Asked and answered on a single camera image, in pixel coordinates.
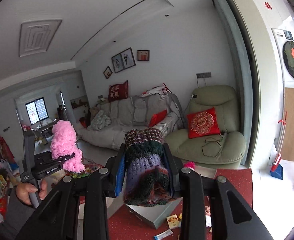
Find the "person's left hand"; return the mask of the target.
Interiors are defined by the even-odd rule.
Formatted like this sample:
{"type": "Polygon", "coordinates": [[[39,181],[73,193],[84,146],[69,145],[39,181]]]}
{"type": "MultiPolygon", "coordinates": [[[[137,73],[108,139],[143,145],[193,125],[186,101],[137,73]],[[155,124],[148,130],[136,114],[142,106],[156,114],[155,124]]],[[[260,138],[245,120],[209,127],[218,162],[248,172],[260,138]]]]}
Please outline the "person's left hand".
{"type": "Polygon", "coordinates": [[[37,190],[37,188],[30,183],[20,183],[16,187],[15,192],[17,198],[21,202],[31,206],[30,193],[39,193],[39,198],[41,200],[44,200],[44,198],[47,196],[47,181],[44,179],[41,181],[40,190],[37,190]]]}

